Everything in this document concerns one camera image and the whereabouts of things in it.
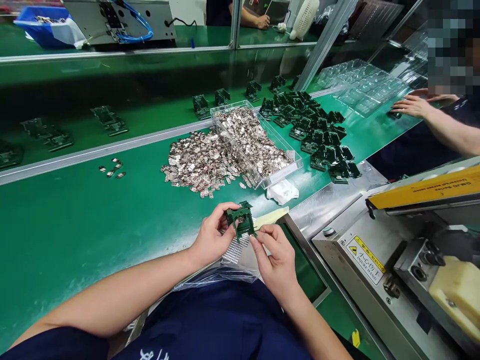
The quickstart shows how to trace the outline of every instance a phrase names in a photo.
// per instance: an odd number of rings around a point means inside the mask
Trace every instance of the plastic bag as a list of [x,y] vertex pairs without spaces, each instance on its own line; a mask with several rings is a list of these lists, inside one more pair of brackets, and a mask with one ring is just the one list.
[[243,281],[252,284],[260,276],[258,268],[245,268],[244,266],[216,261],[198,274],[178,283],[171,291],[180,291],[216,284],[225,280]]
[[[329,21],[330,16],[334,12],[335,9],[335,4],[327,6],[324,10],[323,13],[320,16],[317,16],[315,18],[315,23],[316,24],[322,24],[322,25],[327,25],[327,22]],[[340,30],[340,35],[345,35],[346,33],[349,32],[349,21],[345,21],[343,26],[341,27]]]

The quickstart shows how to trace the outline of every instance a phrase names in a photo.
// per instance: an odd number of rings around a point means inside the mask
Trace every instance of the person's right hand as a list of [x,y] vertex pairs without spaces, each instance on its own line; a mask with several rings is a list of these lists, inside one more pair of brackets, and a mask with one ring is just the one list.
[[256,27],[262,30],[266,30],[270,25],[270,16],[262,15],[256,18]]
[[[276,224],[263,225],[256,233],[257,238],[250,235],[249,240],[260,275],[266,287],[285,307],[299,291],[302,292],[295,272],[295,250],[282,228]],[[270,256],[267,256],[263,245],[270,251]]]
[[446,94],[446,95],[430,95],[427,88],[421,88],[413,90],[408,95],[418,96],[425,98],[427,102],[434,103],[439,102],[442,106],[451,105],[460,99],[457,95]]

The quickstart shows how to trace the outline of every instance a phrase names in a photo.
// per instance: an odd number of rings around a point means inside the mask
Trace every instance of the hand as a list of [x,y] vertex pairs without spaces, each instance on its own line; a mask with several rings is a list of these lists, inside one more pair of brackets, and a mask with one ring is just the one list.
[[402,113],[425,119],[429,114],[437,111],[436,108],[419,96],[407,95],[404,99],[405,100],[397,101],[392,105],[393,113]]
[[425,98],[427,102],[439,102],[442,106],[451,105],[460,99],[457,95],[448,94],[448,95],[430,95],[427,88],[421,88],[410,92],[408,95],[419,96]]
[[270,16],[262,15],[256,18],[256,27],[262,30],[268,29],[270,25]]
[[[257,238],[250,235],[249,240],[266,287],[285,307],[298,291],[303,293],[295,272],[294,248],[276,224],[263,225],[257,231]],[[270,251],[270,256],[267,256],[263,245]]]
[[234,225],[227,225],[224,211],[238,210],[240,205],[234,202],[219,203],[209,217],[201,222],[200,231],[193,245],[188,249],[192,258],[203,268],[218,260],[237,235]]

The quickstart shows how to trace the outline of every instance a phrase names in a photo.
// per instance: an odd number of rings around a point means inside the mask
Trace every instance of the white label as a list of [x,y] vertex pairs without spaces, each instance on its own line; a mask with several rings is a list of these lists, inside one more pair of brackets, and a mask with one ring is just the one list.
[[369,278],[373,284],[378,285],[380,280],[382,280],[384,273],[365,252],[364,248],[355,237],[346,245],[346,250],[360,265],[361,269],[365,272],[366,277]]
[[286,157],[292,161],[295,161],[295,150],[287,150]]
[[272,184],[275,184],[279,182],[280,180],[283,180],[286,176],[290,175],[293,173],[295,170],[297,170],[297,163],[294,162],[287,167],[284,167],[283,169],[277,171],[276,173],[270,175],[270,181]]

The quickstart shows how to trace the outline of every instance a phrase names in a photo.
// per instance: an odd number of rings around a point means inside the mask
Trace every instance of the black cable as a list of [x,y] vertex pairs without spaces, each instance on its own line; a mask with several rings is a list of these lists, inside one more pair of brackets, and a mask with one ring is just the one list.
[[197,21],[196,21],[196,20],[193,20],[193,22],[189,25],[189,24],[187,24],[185,21],[183,21],[182,19],[179,19],[178,17],[174,17],[173,20],[170,21],[170,22],[168,22],[167,20],[165,20],[165,26],[166,26],[167,28],[169,28],[170,25],[172,25],[175,20],[178,20],[179,22],[184,23],[186,26],[192,26],[193,24],[195,24],[195,26],[197,26]]

